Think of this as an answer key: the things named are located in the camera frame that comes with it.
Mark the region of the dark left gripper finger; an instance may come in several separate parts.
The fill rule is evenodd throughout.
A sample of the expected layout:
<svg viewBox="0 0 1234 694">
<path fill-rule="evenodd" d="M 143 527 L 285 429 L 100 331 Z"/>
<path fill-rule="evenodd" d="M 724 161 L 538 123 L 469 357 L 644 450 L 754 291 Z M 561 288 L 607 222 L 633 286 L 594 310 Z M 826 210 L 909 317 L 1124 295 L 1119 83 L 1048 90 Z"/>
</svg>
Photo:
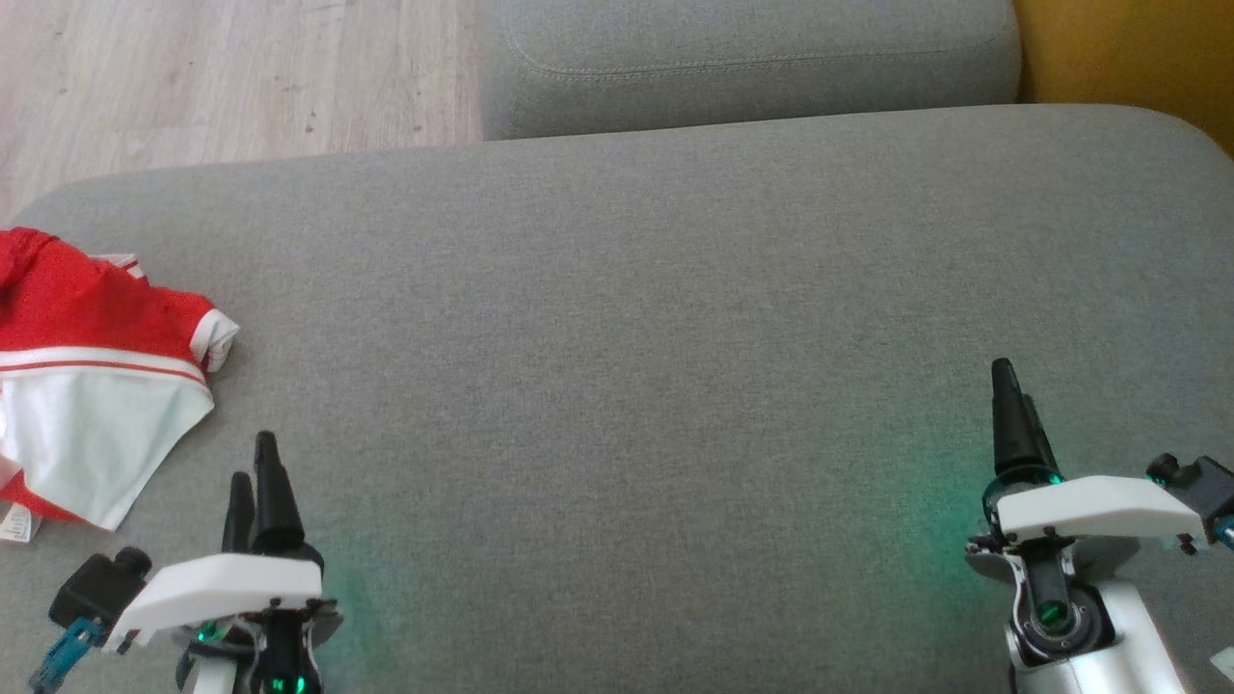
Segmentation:
<svg viewBox="0 0 1234 694">
<path fill-rule="evenodd" d="M 223 553 L 251 553 L 253 522 L 255 522 L 255 496 L 251 474 L 234 470 L 230 475 L 228 512 L 222 530 Z"/>
<path fill-rule="evenodd" d="M 255 524 L 253 552 L 262 556 L 300 556 L 305 530 L 294 488 L 274 432 L 255 435 Z"/>
</svg>

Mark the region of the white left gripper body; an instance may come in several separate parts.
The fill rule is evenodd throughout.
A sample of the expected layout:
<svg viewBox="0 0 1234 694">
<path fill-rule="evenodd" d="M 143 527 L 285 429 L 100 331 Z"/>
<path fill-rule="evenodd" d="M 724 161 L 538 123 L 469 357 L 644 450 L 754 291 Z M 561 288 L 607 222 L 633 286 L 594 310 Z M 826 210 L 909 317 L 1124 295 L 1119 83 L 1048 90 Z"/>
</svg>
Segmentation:
<svg viewBox="0 0 1234 694">
<path fill-rule="evenodd" d="M 313 650 L 343 624 L 338 603 L 325 596 L 323 579 L 322 557 L 308 546 L 169 564 L 121 610 L 104 646 L 123 650 L 128 643 L 146 646 L 158 635 L 216 629 L 239 632 L 253 650 Z"/>
</svg>

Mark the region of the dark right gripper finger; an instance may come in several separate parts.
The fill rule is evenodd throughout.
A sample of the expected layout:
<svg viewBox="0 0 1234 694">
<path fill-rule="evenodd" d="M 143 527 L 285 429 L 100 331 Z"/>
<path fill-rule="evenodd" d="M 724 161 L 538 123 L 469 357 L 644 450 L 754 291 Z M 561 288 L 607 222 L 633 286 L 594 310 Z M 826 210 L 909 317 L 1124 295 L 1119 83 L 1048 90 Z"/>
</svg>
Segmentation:
<svg viewBox="0 0 1234 694">
<path fill-rule="evenodd" d="M 1030 400 L 1021 388 L 1012 361 L 992 361 L 991 382 L 995 474 L 1004 477 L 1017 468 L 1041 466 Z"/>
<path fill-rule="evenodd" d="M 1061 477 L 1061 470 L 1053 452 L 1053 445 L 1048 438 L 1040 414 L 1037 412 L 1037 404 L 1034 399 L 1024 391 L 1022 401 L 1028 424 L 1030 424 L 1032 453 L 1035 454 L 1037 461 L 1040 462 L 1044 468 L 1049 469 L 1054 477 Z"/>
</svg>

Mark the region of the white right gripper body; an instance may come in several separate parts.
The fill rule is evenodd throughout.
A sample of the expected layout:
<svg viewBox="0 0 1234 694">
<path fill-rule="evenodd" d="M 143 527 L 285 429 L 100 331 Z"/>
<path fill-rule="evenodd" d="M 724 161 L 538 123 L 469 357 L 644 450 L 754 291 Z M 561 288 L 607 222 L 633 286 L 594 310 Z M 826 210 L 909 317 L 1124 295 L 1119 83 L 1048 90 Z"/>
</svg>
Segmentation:
<svg viewBox="0 0 1234 694">
<path fill-rule="evenodd" d="M 967 540 L 967 559 L 1002 557 L 1030 542 L 1175 538 L 1207 542 L 1199 514 L 1146 479 L 1065 479 L 1049 467 L 1001 470 L 982 496 L 987 531 Z"/>
</svg>

